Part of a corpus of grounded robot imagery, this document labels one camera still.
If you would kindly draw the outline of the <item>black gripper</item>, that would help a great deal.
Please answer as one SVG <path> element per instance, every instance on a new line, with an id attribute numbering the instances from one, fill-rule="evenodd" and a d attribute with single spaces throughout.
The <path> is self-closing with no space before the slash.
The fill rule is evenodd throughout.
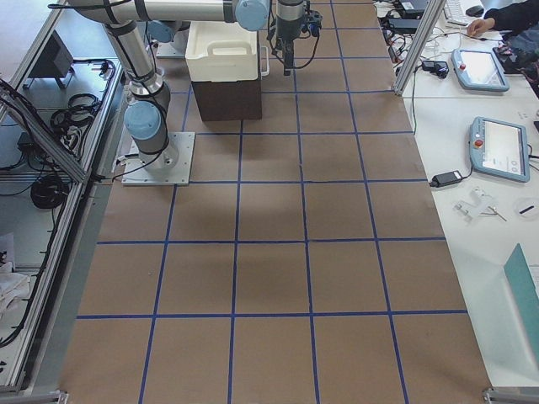
<path id="1" fill-rule="evenodd" d="M 323 16 L 311 8 L 310 1 L 278 0 L 273 14 L 269 9 L 267 41 L 271 53 L 283 58 L 283 74 L 290 76 L 294 70 L 294 41 L 302 34 L 318 37 Z"/>

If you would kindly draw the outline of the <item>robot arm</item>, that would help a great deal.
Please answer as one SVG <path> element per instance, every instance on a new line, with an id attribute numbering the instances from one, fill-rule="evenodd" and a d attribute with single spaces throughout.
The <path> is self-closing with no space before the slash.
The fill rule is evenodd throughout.
<path id="1" fill-rule="evenodd" d="M 309 65 L 294 62 L 294 41 L 308 33 L 320 37 L 322 15 L 309 1 L 69 1 L 84 18 L 104 26 L 115 54 L 131 80 L 135 100 L 147 100 L 162 115 L 168 112 L 169 90 L 152 64 L 137 28 L 138 22 L 238 23 L 247 31 L 266 29 L 271 53 L 280 60 L 283 74 Z"/>
<path id="2" fill-rule="evenodd" d="M 169 43 L 173 42 L 174 36 L 179 31 L 187 30 L 189 27 L 188 21 L 153 20 L 148 23 L 148 34 L 160 43 Z"/>

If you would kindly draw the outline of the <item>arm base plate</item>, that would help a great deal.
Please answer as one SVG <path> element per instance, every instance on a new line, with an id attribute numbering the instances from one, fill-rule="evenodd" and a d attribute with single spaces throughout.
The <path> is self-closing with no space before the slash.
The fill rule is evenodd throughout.
<path id="1" fill-rule="evenodd" d="M 171 42 L 159 42 L 157 58 L 185 58 L 188 39 L 178 32 Z"/>
<path id="2" fill-rule="evenodd" d="M 126 175 L 121 177 L 125 186 L 165 186 L 189 184 L 193 152 L 194 132 L 169 132 L 168 147 L 153 161 L 153 157 L 140 154 L 134 141 L 131 142 L 129 158 L 125 163 Z"/>

